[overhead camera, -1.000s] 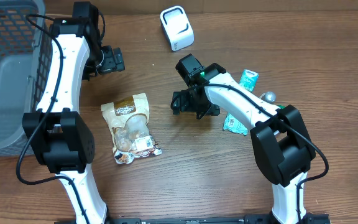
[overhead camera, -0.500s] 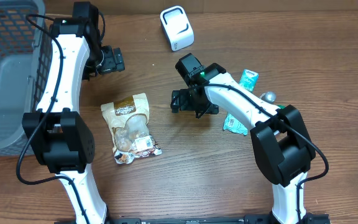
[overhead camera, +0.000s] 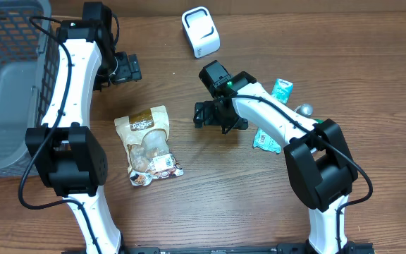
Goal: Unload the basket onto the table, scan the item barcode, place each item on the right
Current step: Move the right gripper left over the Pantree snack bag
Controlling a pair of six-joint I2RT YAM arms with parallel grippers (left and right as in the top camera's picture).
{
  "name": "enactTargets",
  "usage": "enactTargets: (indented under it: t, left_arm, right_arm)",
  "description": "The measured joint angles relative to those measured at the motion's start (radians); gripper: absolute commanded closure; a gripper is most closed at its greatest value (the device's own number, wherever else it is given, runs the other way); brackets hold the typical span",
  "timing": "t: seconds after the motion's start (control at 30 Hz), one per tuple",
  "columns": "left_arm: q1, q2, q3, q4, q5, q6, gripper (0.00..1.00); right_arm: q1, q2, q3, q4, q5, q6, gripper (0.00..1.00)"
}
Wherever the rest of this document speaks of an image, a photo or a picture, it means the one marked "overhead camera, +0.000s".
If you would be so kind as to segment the teal large tissue pack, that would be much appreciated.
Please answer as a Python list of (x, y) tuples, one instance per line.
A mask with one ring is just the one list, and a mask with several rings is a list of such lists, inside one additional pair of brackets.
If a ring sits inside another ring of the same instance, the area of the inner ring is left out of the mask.
[(276, 154), (281, 152), (281, 146), (260, 128), (257, 129), (252, 146), (253, 148), (260, 148), (267, 152), (275, 152)]

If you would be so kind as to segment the clear brown snack bag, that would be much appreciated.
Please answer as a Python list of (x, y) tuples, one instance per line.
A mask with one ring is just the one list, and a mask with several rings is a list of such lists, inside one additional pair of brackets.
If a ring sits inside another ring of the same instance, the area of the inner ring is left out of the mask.
[(164, 105), (117, 118), (114, 124), (127, 152), (129, 173), (162, 171), (175, 164), (167, 144), (170, 125)]

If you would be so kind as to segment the small Kleenex tissue pack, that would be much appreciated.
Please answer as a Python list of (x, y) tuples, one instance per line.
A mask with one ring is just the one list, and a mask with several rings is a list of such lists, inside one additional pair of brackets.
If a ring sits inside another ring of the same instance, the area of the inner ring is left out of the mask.
[(276, 98), (280, 103), (287, 104), (292, 91), (292, 82), (277, 78), (271, 96)]

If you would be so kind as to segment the white red snack packet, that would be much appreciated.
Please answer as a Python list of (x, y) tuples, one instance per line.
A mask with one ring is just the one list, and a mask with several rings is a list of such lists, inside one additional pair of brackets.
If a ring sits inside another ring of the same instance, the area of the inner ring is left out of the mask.
[(153, 180), (175, 178), (178, 176), (182, 176), (183, 174), (184, 170), (179, 166), (179, 164), (174, 164), (171, 168), (162, 171), (132, 171), (130, 173), (129, 179), (131, 181), (131, 184), (133, 184), (134, 186), (148, 186)]

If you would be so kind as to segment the yellow oil bottle silver cap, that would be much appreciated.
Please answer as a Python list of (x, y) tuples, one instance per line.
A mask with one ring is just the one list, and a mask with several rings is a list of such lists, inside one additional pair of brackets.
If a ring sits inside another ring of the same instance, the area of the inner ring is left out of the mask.
[(311, 104), (301, 104), (295, 108), (295, 112), (304, 117), (310, 118), (314, 112), (314, 109)]

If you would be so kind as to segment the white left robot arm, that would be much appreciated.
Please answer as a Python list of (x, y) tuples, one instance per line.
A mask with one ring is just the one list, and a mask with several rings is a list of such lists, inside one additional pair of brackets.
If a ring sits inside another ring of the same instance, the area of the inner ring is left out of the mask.
[[(106, 153), (90, 130), (92, 93), (142, 77), (136, 55), (116, 51), (119, 35), (112, 33), (112, 24), (117, 20), (108, 6), (91, 1), (84, 3), (80, 19), (63, 20), (55, 33), (45, 32), (59, 46), (59, 72), (41, 124), (25, 134), (32, 159), (18, 187), (20, 204), (30, 210), (67, 204), (85, 239), (84, 253), (128, 251), (104, 193)], [(44, 205), (25, 201), (31, 169), (59, 200)]]

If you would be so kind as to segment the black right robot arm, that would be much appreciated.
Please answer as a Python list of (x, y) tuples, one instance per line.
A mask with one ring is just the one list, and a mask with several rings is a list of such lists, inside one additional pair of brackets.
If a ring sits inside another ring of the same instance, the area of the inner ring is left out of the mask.
[(255, 123), (283, 149), (290, 185), (309, 209), (309, 238), (302, 244), (281, 244), (279, 253), (369, 253), (369, 244), (347, 240), (345, 204), (357, 180), (340, 126), (318, 123), (287, 108), (246, 72), (231, 75), (218, 61), (203, 67), (199, 79), (212, 96), (195, 105), (195, 126), (220, 126), (227, 134)]

